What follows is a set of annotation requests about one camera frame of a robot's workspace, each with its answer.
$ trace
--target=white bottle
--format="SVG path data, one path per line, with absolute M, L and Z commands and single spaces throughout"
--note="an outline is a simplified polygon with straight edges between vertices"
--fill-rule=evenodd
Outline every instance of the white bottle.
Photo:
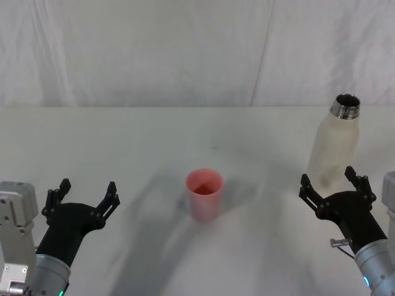
M 307 175 L 313 188 L 328 197 L 343 188 L 344 171 L 351 164 L 359 138 L 357 97 L 341 94 L 317 130 Z

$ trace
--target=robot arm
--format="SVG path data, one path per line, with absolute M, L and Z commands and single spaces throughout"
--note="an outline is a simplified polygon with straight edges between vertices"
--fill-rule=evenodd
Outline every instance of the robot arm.
M 314 191 L 307 175 L 303 175 L 299 196 L 315 211 L 318 219 L 338 225 L 345 238 L 342 241 L 347 242 L 355 254 L 355 262 L 372 295 L 395 296 L 395 264 L 392 261 L 395 254 L 392 243 L 395 239 L 395 173 L 387 174 L 383 185 L 383 203 L 389 207 L 391 217 L 389 239 L 370 213 L 376 196 L 370 189 L 368 177 L 357 176 L 351 166 L 347 167 L 345 175 L 355 191 L 322 198 Z M 332 239 L 331 245 L 337 247 L 336 241 Z
M 61 203 L 71 188 L 64 179 L 59 189 L 49 190 L 42 214 L 49 228 L 37 251 L 31 229 L 37 215 L 34 187 L 27 183 L 0 183 L 0 240 L 5 266 L 0 295 L 62 296 L 69 285 L 70 267 L 89 232 L 102 229 L 120 204 L 117 188 L 110 182 L 96 207 Z

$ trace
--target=white tabletop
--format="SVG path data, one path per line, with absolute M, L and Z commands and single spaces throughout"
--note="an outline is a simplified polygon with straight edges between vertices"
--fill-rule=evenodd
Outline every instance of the white tabletop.
M 325 107 L 19 109 L 0 113 L 0 179 L 96 206 L 109 181 L 121 205 L 88 234 L 68 295 L 370 295 L 356 264 L 332 249 L 336 225 L 298 198 Z M 394 107 L 362 107 L 354 167 L 381 195 L 395 169 Z M 226 180 L 223 213 L 188 215 L 184 180 L 210 167 Z M 386 232 L 386 209 L 373 215 Z M 38 243 L 46 230 L 35 220 Z

